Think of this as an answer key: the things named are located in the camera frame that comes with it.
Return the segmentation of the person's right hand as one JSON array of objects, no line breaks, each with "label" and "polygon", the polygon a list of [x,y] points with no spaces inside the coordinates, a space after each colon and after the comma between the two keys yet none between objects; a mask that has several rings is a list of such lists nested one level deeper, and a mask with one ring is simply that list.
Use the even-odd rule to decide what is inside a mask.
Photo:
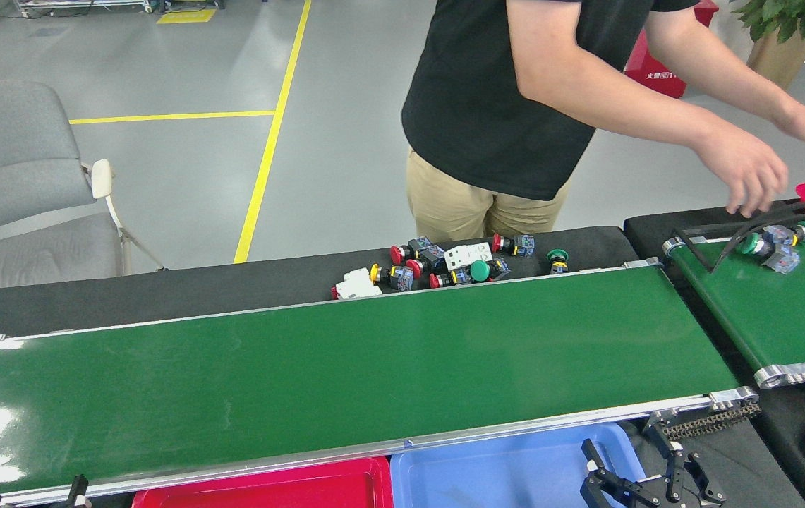
[{"label": "person's right hand", "polygon": [[725,121],[706,126],[691,147],[727,187],[727,211],[751,218],[766,212],[788,186],[788,167],[773,148]]}]

